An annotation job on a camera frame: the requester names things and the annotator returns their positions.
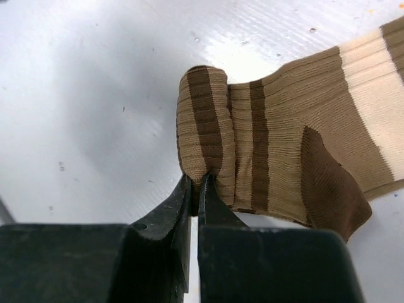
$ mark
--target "striped sock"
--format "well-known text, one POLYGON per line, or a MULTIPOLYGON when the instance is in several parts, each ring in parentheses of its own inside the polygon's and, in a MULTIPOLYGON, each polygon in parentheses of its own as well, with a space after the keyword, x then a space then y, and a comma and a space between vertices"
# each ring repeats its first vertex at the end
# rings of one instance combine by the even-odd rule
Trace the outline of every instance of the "striped sock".
POLYGON ((234 211, 332 229, 347 241, 365 198, 404 179, 404 17, 250 83, 190 69, 180 82, 180 165, 216 173, 234 211))

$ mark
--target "knit fabric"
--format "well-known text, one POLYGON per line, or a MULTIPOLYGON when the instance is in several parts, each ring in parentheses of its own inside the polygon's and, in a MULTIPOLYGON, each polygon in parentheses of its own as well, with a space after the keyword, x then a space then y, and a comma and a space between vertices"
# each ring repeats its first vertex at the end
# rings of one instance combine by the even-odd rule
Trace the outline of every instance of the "knit fabric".
POLYGON ((197 66, 179 88, 181 168, 196 190, 214 172, 234 211, 347 241, 371 216, 366 196, 404 179, 403 82, 404 17, 250 83, 197 66))

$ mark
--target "ribbed fabric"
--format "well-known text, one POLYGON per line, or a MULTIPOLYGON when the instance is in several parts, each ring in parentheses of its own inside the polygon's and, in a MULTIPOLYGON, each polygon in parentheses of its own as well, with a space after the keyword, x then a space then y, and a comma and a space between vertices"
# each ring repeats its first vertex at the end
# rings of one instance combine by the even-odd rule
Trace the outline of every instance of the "ribbed fabric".
POLYGON ((231 209, 348 240, 371 216, 364 193, 404 179, 404 18, 263 79, 226 80, 209 66, 186 73, 177 142, 196 189, 216 173, 231 209))

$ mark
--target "brown sock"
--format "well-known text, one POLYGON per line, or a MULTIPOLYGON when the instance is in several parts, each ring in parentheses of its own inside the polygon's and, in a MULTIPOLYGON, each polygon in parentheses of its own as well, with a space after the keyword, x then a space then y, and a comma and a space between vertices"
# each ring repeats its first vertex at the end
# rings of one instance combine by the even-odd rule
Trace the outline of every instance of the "brown sock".
POLYGON ((347 240, 370 216, 364 193, 404 179, 404 17, 350 43, 228 85, 190 69, 180 83, 181 168, 216 173, 234 211, 347 240))

